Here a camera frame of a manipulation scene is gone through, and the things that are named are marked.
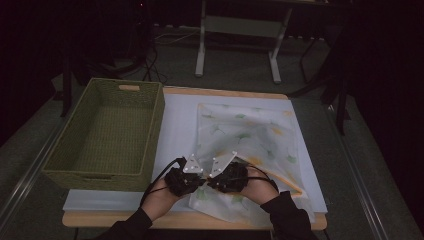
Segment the metal stand frame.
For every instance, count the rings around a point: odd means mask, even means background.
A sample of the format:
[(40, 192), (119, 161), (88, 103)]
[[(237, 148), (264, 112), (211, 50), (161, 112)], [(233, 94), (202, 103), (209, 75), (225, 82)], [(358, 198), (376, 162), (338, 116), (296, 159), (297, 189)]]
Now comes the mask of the metal stand frame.
[(269, 66), (272, 79), (275, 84), (282, 82), (278, 65), (278, 54), (286, 36), (293, 12), (299, 12), (301, 8), (325, 8), (331, 7), (330, 3), (318, 0), (264, 0), (266, 4), (276, 3), (284, 7), (282, 18), (278, 21), (257, 20), (251, 18), (236, 18), (229, 16), (216, 16), (207, 13), (207, 5), (211, 0), (201, 0), (200, 13), (200, 37), (195, 76), (204, 75), (205, 65), (205, 37), (208, 32), (231, 35), (243, 35), (253, 37), (272, 38), (275, 40), (274, 48), (268, 52)]

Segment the white leaf print cloth bag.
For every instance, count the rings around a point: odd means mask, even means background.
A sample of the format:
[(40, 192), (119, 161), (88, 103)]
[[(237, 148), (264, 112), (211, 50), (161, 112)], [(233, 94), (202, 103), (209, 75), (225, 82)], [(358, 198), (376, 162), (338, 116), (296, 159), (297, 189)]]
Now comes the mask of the white leaf print cloth bag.
[[(315, 220), (302, 181), (293, 111), (202, 103), (197, 109), (196, 158), (208, 177), (223, 172), (222, 165), (230, 160), (259, 168)], [(232, 223), (271, 225), (269, 215), (248, 198), (207, 185), (190, 196), (189, 206)]]

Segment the green woven basket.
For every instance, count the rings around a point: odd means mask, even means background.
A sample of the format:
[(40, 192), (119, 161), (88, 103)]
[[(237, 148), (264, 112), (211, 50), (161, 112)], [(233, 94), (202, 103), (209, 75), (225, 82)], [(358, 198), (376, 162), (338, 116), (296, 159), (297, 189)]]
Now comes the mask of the green woven basket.
[(42, 172), (67, 189), (144, 191), (164, 108), (158, 82), (91, 79)]

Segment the metal floor rail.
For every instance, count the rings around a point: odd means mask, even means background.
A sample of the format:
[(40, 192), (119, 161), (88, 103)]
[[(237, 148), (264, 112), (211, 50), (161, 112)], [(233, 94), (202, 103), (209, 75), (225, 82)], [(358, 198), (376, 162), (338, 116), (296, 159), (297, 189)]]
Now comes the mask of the metal floor rail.
[(324, 106), (325, 114), (328, 118), (328, 121), (331, 125), (331, 129), (336, 135), (336, 139), (341, 146), (342, 152), (346, 158), (348, 164), (348, 171), (350, 178), (352, 179), (353, 187), (358, 196), (359, 202), (367, 219), (368, 225), (371, 229), (371, 232), (375, 240), (389, 240), (385, 228), (383, 227), (382, 221), (380, 219), (379, 213), (375, 207), (374, 201), (371, 198), (371, 195), (365, 185), (365, 182), (362, 178), (362, 175), (359, 171), (359, 168), (356, 165), (356, 161), (344, 140), (344, 137), (339, 132), (335, 117), (336, 110), (332, 105)]
[(60, 132), (64, 128), (65, 118), (60, 117), (48, 136), (47, 140), (41, 147), (41, 150), (36, 155), (29, 169), (20, 178), (17, 185), (12, 191), (12, 194), (7, 198), (6, 203), (0, 209), (0, 225), (7, 223), (16, 214), (27, 195), (31, 191), (41, 169), (47, 161), (48, 154), (52, 151), (55, 141), (58, 139)]

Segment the white table mat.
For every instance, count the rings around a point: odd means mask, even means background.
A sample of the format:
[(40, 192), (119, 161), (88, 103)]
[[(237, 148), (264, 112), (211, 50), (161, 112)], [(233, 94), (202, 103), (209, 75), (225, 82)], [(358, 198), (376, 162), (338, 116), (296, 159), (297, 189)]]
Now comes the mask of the white table mat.
[[(257, 107), (269, 110), (293, 111), (292, 102), (281, 99), (221, 97), (186, 94), (167, 94), (153, 173), (159, 174), (172, 160), (195, 152), (197, 137), (197, 106), (200, 103)], [(298, 123), (294, 124), (298, 139), (298, 156), (302, 180), (316, 213), (325, 213), (324, 201), (314, 167), (311, 163)], [(138, 208), (140, 192), (77, 190), (68, 193), (65, 211), (134, 211)]]

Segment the dark metal stand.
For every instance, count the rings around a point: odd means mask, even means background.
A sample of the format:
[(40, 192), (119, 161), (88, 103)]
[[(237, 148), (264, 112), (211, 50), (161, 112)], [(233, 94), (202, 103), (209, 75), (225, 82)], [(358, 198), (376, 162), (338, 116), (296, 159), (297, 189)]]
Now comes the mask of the dark metal stand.
[(106, 67), (84, 54), (76, 51), (63, 51), (62, 90), (57, 91), (55, 97), (63, 102), (61, 116), (69, 112), (72, 102), (72, 79), (75, 78), (80, 85), (87, 85), (93, 77), (106, 77), (121, 79), (124, 73), (140, 69), (145, 63), (139, 57), (131, 60), (131, 64), (123, 67)]
[(324, 86), (325, 89), (320, 100), (323, 104), (332, 105), (335, 99), (337, 99), (335, 124), (339, 133), (344, 135), (348, 83), (347, 79), (344, 77), (344, 60), (340, 41), (338, 40), (339, 35), (340, 32), (338, 30), (327, 30), (323, 34), (323, 39), (329, 45), (330, 51), (318, 72), (310, 80), (308, 80), (303, 67), (303, 59), (315, 44), (316, 39), (312, 41), (305, 52), (301, 55), (299, 62), (302, 77), (306, 86), (294, 92), (288, 93), (287, 96), (291, 98), (299, 97)]

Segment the person's right hand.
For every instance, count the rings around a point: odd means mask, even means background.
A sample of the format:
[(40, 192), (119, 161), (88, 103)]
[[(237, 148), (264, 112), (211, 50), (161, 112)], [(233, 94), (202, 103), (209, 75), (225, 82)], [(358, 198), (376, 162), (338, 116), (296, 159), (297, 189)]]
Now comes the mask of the person's right hand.
[(279, 192), (267, 181), (263, 172), (252, 167), (248, 167), (247, 171), (249, 179), (247, 185), (240, 192), (242, 196), (262, 205), (279, 195)]

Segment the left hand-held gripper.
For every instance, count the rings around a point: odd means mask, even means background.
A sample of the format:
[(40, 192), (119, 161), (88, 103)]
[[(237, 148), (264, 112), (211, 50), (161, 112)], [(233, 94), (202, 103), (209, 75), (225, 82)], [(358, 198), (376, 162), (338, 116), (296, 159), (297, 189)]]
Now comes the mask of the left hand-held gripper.
[(165, 176), (165, 182), (172, 194), (181, 197), (197, 190), (205, 183), (203, 168), (194, 154), (188, 158), (176, 158), (178, 167), (172, 167)]

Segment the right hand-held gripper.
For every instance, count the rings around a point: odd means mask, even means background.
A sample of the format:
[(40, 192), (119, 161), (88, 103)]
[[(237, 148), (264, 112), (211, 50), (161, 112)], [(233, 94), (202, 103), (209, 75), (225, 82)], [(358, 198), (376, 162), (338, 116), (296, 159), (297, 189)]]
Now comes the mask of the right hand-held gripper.
[(233, 151), (213, 159), (208, 186), (222, 193), (241, 192), (247, 185), (247, 164)]

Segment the person's left hand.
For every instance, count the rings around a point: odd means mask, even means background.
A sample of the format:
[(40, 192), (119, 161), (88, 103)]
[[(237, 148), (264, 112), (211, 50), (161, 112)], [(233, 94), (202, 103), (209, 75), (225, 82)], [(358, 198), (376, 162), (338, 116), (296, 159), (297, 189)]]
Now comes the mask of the person's left hand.
[(152, 191), (145, 197), (141, 209), (152, 222), (164, 216), (180, 197), (175, 196), (169, 189), (164, 179), (158, 180)]

